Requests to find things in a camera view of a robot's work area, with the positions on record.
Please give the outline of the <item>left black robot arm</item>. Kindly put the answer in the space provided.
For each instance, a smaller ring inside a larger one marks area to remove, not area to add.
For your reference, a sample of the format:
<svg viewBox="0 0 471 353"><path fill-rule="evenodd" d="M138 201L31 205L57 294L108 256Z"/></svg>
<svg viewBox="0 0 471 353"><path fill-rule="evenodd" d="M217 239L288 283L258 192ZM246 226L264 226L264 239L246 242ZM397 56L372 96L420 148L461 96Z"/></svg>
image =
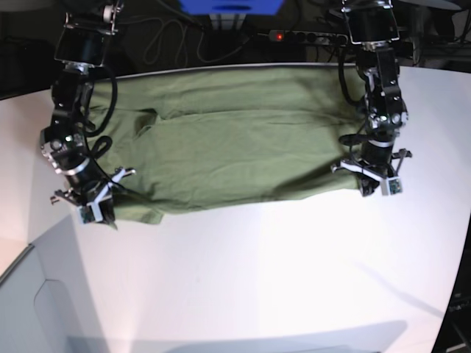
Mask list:
<svg viewBox="0 0 471 353"><path fill-rule="evenodd" d="M341 12L349 40L339 58L339 82L345 100L357 109L361 127L353 134L339 138L349 149L348 156L332 166L332 171L346 170L355 174L362 196L377 189L384 196L402 193L400 165L411 157L407 149L394 150L400 130L408 121L398 78L400 67L393 42L400 35L390 1L343 1ZM350 96L344 72L344 61L355 49L356 71L365 84L365 94L355 101Z"/></svg>

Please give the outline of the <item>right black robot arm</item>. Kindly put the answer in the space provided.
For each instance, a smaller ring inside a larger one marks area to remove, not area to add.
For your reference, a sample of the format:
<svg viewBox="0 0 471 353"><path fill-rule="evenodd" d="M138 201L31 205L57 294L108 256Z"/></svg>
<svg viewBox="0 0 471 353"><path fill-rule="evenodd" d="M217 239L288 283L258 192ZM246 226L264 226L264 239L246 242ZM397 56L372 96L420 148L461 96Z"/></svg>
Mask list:
<svg viewBox="0 0 471 353"><path fill-rule="evenodd" d="M52 84L54 109L50 125L40 134L40 151L68 187L55 191L51 203L69 203L82 224L114 227L113 188L130 171L120 167L108 174L97 160L112 145L102 133L116 107L118 87L105 55L124 3L63 1L62 5L65 23L54 58L63 64L63 71ZM111 81L110 106L100 126L89 120L93 73L98 69L105 70Z"/></svg>

